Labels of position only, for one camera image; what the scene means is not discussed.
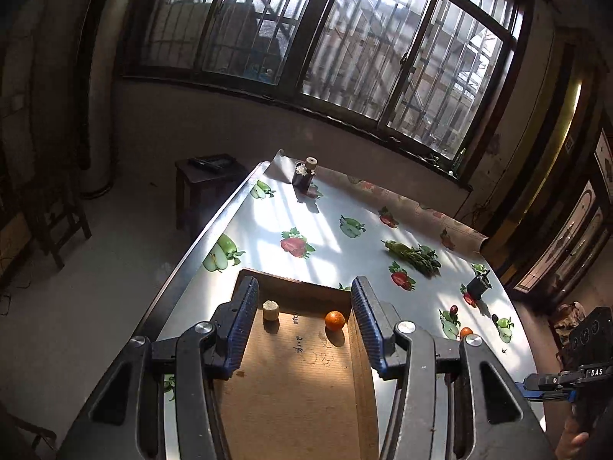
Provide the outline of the person's hand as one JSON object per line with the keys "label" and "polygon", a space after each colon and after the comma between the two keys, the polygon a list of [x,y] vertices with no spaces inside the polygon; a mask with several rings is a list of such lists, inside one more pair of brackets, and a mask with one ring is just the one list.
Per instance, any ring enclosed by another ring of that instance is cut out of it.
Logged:
{"label": "person's hand", "polygon": [[573,416],[568,416],[564,423],[557,447],[555,448],[556,459],[574,460],[588,439],[589,433],[582,432],[579,422],[577,422]]}

